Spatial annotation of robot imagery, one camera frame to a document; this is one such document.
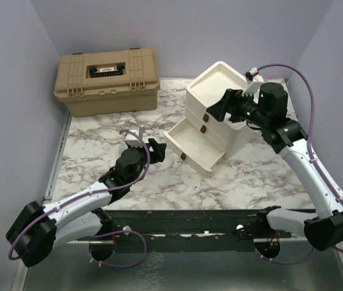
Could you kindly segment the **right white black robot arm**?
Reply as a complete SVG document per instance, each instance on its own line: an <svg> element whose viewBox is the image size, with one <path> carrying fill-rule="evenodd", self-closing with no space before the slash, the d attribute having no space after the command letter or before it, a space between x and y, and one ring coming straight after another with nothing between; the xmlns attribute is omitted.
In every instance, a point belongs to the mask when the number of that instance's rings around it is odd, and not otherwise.
<svg viewBox="0 0 343 291"><path fill-rule="evenodd" d="M206 112L218 122L230 114L232 123L245 121L258 126L264 141L291 167L314 205L315 213L268 207L256 221L257 233L269 237L283 230L306 237L315 249L324 251L343 241L343 191L308 149L302 126L287 117L287 105L288 93L283 86L266 82L260 86L257 102L243 90L227 89Z"/></svg>

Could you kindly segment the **black mounting rail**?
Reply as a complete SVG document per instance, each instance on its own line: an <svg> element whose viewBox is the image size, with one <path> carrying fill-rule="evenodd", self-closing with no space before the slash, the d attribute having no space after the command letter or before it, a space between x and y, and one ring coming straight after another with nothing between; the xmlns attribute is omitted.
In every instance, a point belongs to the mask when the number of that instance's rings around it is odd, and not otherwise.
<svg viewBox="0 0 343 291"><path fill-rule="evenodd" d="M291 235L271 229L260 210L102 210L99 235L88 249L99 258L117 253L254 251L254 240L275 244Z"/></svg>

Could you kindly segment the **tan plastic toolbox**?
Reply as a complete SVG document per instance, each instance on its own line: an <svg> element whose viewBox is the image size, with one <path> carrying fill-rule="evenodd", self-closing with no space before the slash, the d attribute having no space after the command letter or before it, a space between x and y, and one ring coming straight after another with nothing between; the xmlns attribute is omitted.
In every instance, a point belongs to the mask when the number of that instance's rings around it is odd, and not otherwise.
<svg viewBox="0 0 343 291"><path fill-rule="evenodd" d="M74 117L155 110L160 77L152 48L60 57L54 95Z"/></svg>

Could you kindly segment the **cream drawer organizer cabinet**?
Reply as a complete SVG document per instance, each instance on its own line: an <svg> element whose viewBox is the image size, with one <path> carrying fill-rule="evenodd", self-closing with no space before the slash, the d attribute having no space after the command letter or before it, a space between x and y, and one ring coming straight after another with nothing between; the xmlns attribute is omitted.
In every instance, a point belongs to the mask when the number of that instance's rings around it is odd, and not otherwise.
<svg viewBox="0 0 343 291"><path fill-rule="evenodd" d="M249 143L254 134L245 122L216 121L206 109L221 100L227 89L247 87L244 75L222 61L205 70L186 89L185 117L215 148L229 160Z"/></svg>

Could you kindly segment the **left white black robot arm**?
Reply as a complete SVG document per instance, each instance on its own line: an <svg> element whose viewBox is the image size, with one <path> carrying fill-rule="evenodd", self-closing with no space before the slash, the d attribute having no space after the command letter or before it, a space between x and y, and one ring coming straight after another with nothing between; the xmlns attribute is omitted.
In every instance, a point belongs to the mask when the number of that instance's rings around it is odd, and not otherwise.
<svg viewBox="0 0 343 291"><path fill-rule="evenodd" d="M26 204L5 236L10 243L9 260L20 259L32 267L65 243L115 239L122 234L102 208L125 196L145 177L149 166L163 162L166 155L167 145L154 138L139 143L138 147L128 145L115 165L88 188L57 202Z"/></svg>

